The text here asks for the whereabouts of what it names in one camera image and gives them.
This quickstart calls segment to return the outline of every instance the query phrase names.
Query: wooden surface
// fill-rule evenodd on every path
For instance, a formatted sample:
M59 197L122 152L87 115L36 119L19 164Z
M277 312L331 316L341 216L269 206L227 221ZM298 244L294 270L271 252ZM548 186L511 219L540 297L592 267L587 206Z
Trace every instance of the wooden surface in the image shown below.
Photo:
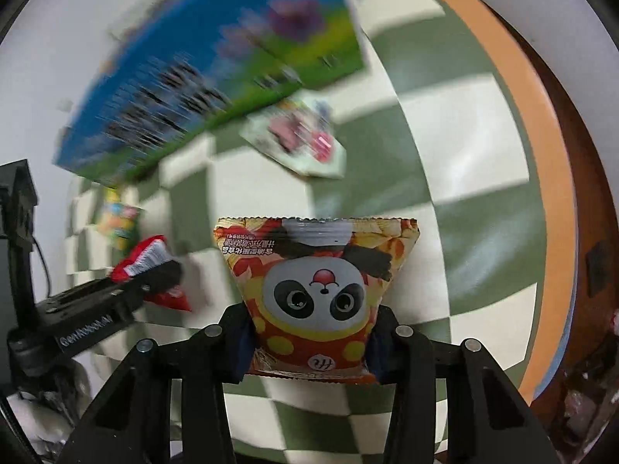
M595 350L609 331L613 311L619 307L615 276L619 232L604 169L583 119L542 58L515 30L510 31L537 70L555 106L572 167L578 207L578 281L569 341L555 378L531 405L547 426L560 401L565 373ZM606 241L609 248L609 281L602 291L589 297L585 256L600 241Z

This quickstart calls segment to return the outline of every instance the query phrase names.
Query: orange stripe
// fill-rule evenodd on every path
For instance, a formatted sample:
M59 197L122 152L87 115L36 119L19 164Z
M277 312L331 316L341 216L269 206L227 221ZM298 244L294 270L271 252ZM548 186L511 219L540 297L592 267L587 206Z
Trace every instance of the orange stripe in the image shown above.
M552 103L524 52L479 0L443 0L462 19L505 80L533 149L546 215L546 268L537 335L520 393L528 403L558 348L569 311L576 257L575 195Z

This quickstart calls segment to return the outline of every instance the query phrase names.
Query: metal bolt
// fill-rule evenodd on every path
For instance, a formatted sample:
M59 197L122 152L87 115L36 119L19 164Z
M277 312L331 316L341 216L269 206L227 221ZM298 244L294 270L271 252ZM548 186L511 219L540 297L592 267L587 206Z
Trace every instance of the metal bolt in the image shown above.
M464 346L472 353L476 353L482 350L482 344L479 342L479 340L475 340L474 338L470 338L465 341Z
M141 353L147 353L153 348L153 345L154 345L154 342L151 339L145 338L145 339L140 340L135 346L135 348Z
M409 336L413 336L413 328L411 328L410 326L407 326L406 324L400 324L395 329L395 333L397 333L398 336L407 338Z
M211 338L215 338L216 336L221 335L224 332L224 329L219 324L211 324L204 328L204 333L206 336Z

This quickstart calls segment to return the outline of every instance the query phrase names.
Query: small snack packet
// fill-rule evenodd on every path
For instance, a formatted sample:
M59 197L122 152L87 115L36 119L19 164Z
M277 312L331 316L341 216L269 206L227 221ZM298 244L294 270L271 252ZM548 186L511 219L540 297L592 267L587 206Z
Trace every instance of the small snack packet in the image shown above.
M118 191L106 189L97 230L109 238L115 249L127 254L137 240L137 223L141 214L141 209L120 202Z
M416 220L221 218L214 233L259 336L255 373L368 379L366 342Z
M346 150L330 124L329 105L302 91L249 116L241 136L297 174L343 178Z
M115 283L121 283L171 259L172 255L168 251L165 237L154 235L139 242L131 250L129 257L117 264L109 276ZM145 300L169 309L191 311L187 295L180 285L165 293L147 296Z

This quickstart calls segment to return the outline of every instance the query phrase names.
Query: floor tile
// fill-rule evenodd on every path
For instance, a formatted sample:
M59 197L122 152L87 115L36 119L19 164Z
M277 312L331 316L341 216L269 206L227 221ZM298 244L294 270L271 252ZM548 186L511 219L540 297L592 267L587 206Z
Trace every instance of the floor tile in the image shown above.
M488 307L452 316L452 342L476 338L504 370L518 364L527 353L536 290L531 285Z
M203 133L175 151L159 164L160 182L162 187L173 187L195 172L201 171L210 164L215 152L215 136Z
M92 181L86 178L81 178L80 184L79 184L79 193L85 193L88 192L88 190L90 190L92 187Z
M76 271L81 272L91 268L91 252L88 247L88 235L86 235L86 229L80 230L77 235L77 253L75 259L77 260Z
M287 448L273 401L238 394L225 394L224 398L233 438L255 447Z
M75 200L75 215L73 216L73 231L81 232L91 221L92 211L97 198L97 190L89 188L88 191Z
M210 172L213 222L223 217L312 217L308 186L253 148L219 155Z
M412 326L415 331L423 333L431 340L451 343L450 318L448 317L417 323Z
M290 464L363 464L359 454L329 454L307 450L284 450Z
M95 190L95 202L92 206L92 214L89 219L89 223L97 224L99 221L99 216L101 215L101 210L103 209L103 203L105 201L105 187L95 184L93 185L93 189Z
M445 15L436 0L357 0L361 27L375 36L389 27Z
M67 237L70 237L73 235L74 231L73 231L73 223L74 223L74 217L75 217L75 201L77 199L72 198L69 204L69 207L67 209L67 223L66 223L66 233L65 235Z
M357 119L379 108L397 104L397 94L374 47L364 36L360 45L366 56L366 69L320 92L329 103L335 123Z
M435 207L452 316L541 280L546 232L539 193L527 184Z
M505 374L516 387L520 387L522 378L524 377L524 372L527 370L527 366L528 361L521 361L505 370Z
M348 417L323 415L275 401L288 450L357 452Z
M129 328L99 342L101 353L122 361L135 344L143 338L152 338L159 345L187 340L191 333L186 328L157 324L134 323Z
M346 384L345 387L352 415L390 413L393 409L395 386Z
M157 190L141 202L140 207L142 208L138 225L140 237L146 239L153 235L165 235L168 246L174 246L168 190Z
M148 173L135 185L137 187L137 194L140 202L145 201L153 195L153 193L160 189L160 173L160 164L158 164L156 167L149 170Z
M518 128L492 74L411 92L400 103L435 203L528 181Z
M95 278L95 275L92 273L92 270L83 270L82 272L77 272L75 274L75 284L77 286L92 281Z
M213 131L215 137L215 152L217 154L248 147L249 143L241 137L240 131L244 127L246 117L230 120Z
M204 328L217 323L229 305L236 303L228 286L228 266L218 248L205 249L180 257L183 266L181 285L191 312L184 312L188 328Z
M172 243L177 255L202 251L214 245L208 187L208 172L205 169L169 189Z
M88 254L89 269L100 270L111 266L111 247L105 235L98 232L95 225L89 225L85 229Z
M150 184L148 184L147 182L144 182L142 184L143 195L151 196L153 193L155 193L155 190L157 189L156 180L153 180L153 181L154 183L151 182ZM120 202L128 206L132 206L134 208L140 207L140 192L137 186L127 185L126 187L123 187L120 193Z
M115 361L114 359L100 354L91 354L91 363L101 380L106 381L109 379L109 376L114 373L120 361Z
M429 201L421 160L399 106L346 122L336 136L347 149L346 175L309 180L317 217L366 217Z
M372 44L398 95L494 69L456 16L386 29Z
M447 381L445 379L436 380L436 401L447 399Z
M77 235L64 239L65 271L67 274L77 272Z
M259 396L268 398L263 380L258 375L245 375L240 384L224 384L224 392L228 394L242 394L243 396Z
M436 432L434 433L434 443L443 439L443 432L447 425L447 400L439 401L436 404Z
M287 464L288 460L286 459L286 454L282 450L275 449L262 449L259 447L254 447L252 445L248 445L247 443L236 440L233 438L232 445L234 446L234 451L238 454L248 455L250 457L257 457L258 459L263 459L268 462L279 462L281 464Z
M435 452L439 454L441 452L444 452L445 450L447 450L447 440L441 441L441 444L438 445L438 448L436 449Z
M420 235L385 293L399 322L416 324L448 317L450 299L441 236L432 203L389 211L387 218L415 218Z
M264 377L268 395L296 408L329 415L348 415L344 384Z
M381 454L389 431L391 413L351 415L351 425L361 454Z
M363 464L383 464L383 454L364 454Z

